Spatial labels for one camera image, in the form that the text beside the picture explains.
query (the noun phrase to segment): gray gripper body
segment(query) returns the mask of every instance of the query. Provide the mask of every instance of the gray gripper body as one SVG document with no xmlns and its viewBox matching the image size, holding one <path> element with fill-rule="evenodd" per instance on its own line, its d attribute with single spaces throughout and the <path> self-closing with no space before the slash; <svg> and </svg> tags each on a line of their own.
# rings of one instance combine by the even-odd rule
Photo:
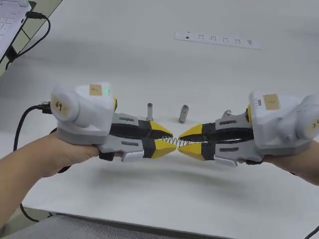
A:
<svg viewBox="0 0 319 239">
<path fill-rule="evenodd" d="M 137 117 L 127 114 L 114 113 L 112 123 L 125 123 L 138 126 L 139 121 Z M 127 153 L 143 153 L 143 144 L 139 139 L 128 139 L 116 137 L 113 135 L 96 136 L 96 135 L 84 135 L 67 132 L 61 128 L 57 129 L 59 139 L 78 145 L 97 145 L 101 153 L 108 152 L 122 152 Z"/>
<path fill-rule="evenodd" d="M 246 120 L 246 114 L 232 115 L 226 118 L 216 120 L 216 130 L 227 128 L 252 128 L 250 123 Z M 237 142 L 237 143 L 225 143 L 216 144 L 215 147 L 215 160 L 224 161 L 225 164 L 234 163 L 237 165 L 238 159 L 252 160 L 255 162 L 261 162 L 265 155 L 283 156 L 293 155 L 305 151 L 310 142 L 306 142 L 298 147 L 278 147 L 271 149 L 260 149 L 256 146 L 254 140 Z"/>
</svg>

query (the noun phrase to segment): wrist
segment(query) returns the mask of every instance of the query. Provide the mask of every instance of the wrist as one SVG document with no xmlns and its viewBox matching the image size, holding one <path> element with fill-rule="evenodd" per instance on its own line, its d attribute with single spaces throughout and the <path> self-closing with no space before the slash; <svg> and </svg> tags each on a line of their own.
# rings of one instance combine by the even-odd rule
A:
<svg viewBox="0 0 319 239">
<path fill-rule="evenodd" d="M 27 162 L 28 168 L 39 178 L 47 177 L 59 167 L 54 160 L 58 152 L 48 145 L 38 139 L 17 151 L 18 154 L 21 154 L 21 159 Z"/>
<path fill-rule="evenodd" d="M 309 148 L 299 154 L 290 156 L 270 156 L 267 155 L 265 162 L 272 163 L 275 166 L 292 172 L 296 175 L 311 172 L 317 166 L 318 161 L 318 143 L 312 141 Z"/>
</svg>

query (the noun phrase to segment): white laptop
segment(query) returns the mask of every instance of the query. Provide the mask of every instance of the white laptop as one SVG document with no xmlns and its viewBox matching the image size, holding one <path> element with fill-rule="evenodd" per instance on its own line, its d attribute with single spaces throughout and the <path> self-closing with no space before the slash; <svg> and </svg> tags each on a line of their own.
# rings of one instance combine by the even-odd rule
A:
<svg viewBox="0 0 319 239">
<path fill-rule="evenodd" d="M 12 44 L 31 10 L 27 0 L 0 0 L 0 60 Z"/>
</svg>

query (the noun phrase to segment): label sticker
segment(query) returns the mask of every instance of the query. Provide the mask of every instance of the label sticker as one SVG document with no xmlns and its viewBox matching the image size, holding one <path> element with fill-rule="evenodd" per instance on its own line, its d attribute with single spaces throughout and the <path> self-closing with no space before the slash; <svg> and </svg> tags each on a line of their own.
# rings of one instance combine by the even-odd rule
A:
<svg viewBox="0 0 319 239">
<path fill-rule="evenodd" d="M 264 102 L 265 102 L 266 110 L 268 111 L 276 111 L 280 109 L 277 94 L 264 95 Z"/>
<path fill-rule="evenodd" d="M 58 98 L 53 97 L 51 106 L 63 117 L 67 118 L 69 113 L 69 107 L 63 102 L 60 101 Z"/>
<path fill-rule="evenodd" d="M 319 119 L 314 120 L 308 127 L 308 134 L 312 134 L 316 129 L 319 129 Z"/>
<path fill-rule="evenodd" d="M 90 95 L 91 96 L 102 96 L 102 86 L 90 84 Z"/>
</svg>

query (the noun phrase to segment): white power strip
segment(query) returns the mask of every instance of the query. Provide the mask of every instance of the white power strip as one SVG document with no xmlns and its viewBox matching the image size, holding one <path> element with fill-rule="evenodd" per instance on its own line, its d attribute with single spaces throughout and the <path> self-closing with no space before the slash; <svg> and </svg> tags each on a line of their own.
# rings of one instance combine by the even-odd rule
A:
<svg viewBox="0 0 319 239">
<path fill-rule="evenodd" d="M 192 41 L 213 45 L 233 46 L 240 48 L 262 50 L 261 45 L 258 42 L 238 37 L 216 36 L 190 31 L 177 31 L 175 33 L 174 38 L 176 40 L 181 41 Z"/>
</svg>

